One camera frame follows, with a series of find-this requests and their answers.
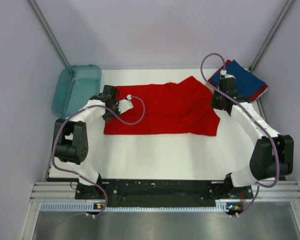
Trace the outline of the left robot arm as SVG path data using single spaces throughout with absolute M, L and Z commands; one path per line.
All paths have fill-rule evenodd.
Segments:
M 104 191 L 98 183 L 100 174 L 88 160 L 88 128 L 97 121 L 109 121 L 119 112 L 119 90 L 105 85 L 103 92 L 92 96 L 87 103 L 68 118 L 55 121 L 51 163 L 59 171 L 76 175 L 86 185 L 86 192 L 92 198 L 99 198 Z

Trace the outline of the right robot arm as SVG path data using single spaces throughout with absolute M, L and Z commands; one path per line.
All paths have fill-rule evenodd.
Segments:
M 280 177 L 293 172 L 293 138 L 274 130 L 255 111 L 248 98 L 239 95 L 237 81 L 233 75 L 222 72 L 210 106 L 226 111 L 254 144 L 247 166 L 226 175 L 223 192 L 227 197 L 235 198 L 241 193 L 242 187 L 269 178 L 274 178 L 277 182 Z

